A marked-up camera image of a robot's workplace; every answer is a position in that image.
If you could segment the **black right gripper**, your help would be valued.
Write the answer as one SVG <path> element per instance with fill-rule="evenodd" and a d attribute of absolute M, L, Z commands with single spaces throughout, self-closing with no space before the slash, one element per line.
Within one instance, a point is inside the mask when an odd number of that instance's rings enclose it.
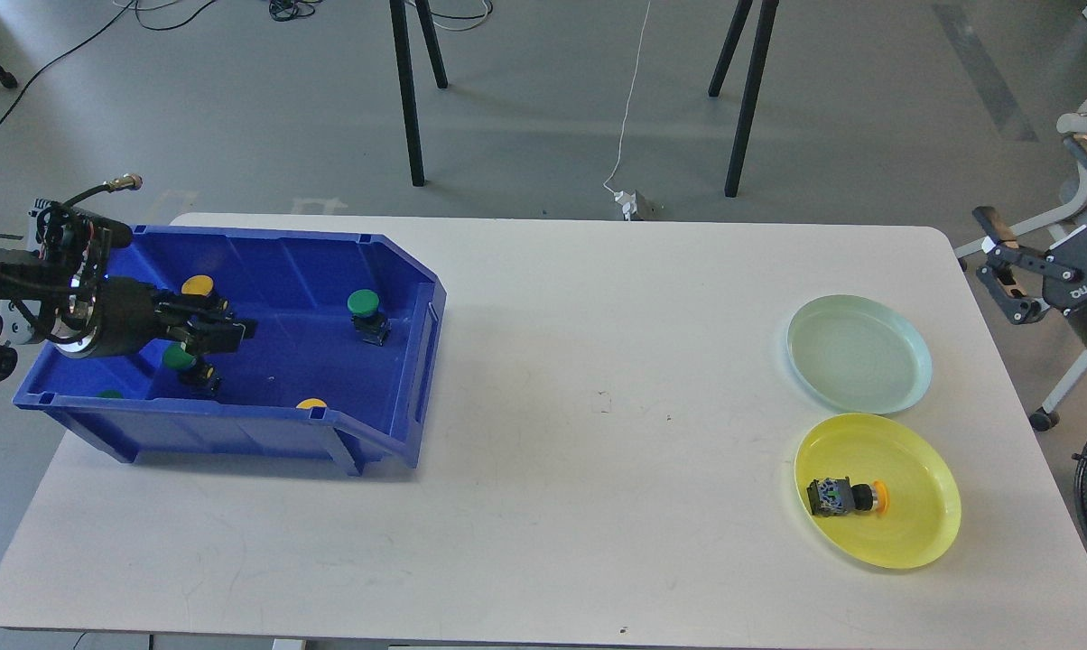
<path fill-rule="evenodd" d="M 1087 135 L 1065 135 L 1063 143 L 1087 172 Z M 1019 246 L 1017 235 L 994 207 L 977 207 L 973 217 L 990 242 L 976 276 L 1005 318 L 1011 324 L 1032 324 L 1044 318 L 1050 304 L 1064 315 L 1087 349 L 1087 227 L 1077 227 L 1044 254 L 1037 248 Z M 1013 273 L 1015 267 L 1046 277 L 1048 304 L 1024 292 Z"/>

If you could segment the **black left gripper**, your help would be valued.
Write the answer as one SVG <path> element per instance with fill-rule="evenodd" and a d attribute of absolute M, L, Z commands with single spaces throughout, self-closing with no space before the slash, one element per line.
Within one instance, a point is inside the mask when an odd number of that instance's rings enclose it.
<path fill-rule="evenodd" d="M 229 354 L 258 329 L 257 320 L 230 320 L 233 310 L 218 296 L 165 291 L 132 277 L 109 277 L 93 308 L 93 329 L 76 342 L 61 345 L 61 354 L 124 357 L 157 339 L 179 342 L 191 357 Z"/>

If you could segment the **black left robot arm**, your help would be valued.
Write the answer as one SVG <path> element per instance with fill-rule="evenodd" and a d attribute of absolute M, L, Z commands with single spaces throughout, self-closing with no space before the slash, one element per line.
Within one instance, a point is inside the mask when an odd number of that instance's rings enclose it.
<path fill-rule="evenodd" d="M 177 291 L 110 275 L 111 254 L 132 246 L 134 232 L 80 207 L 98 193 L 142 184 L 139 174 L 127 173 L 68 200 L 45 201 L 34 218 L 35 250 L 0 248 L 0 301 L 23 318 L 32 342 L 50 342 L 65 357 L 126 357 L 170 341 L 186 357 L 179 365 L 186 383 L 215 388 L 220 378 L 207 357 L 237 351 L 255 336 L 257 321 L 239 318 L 204 275 Z M 4 330 L 0 314 L 0 382 L 18 363 L 15 343 L 2 341 Z"/>

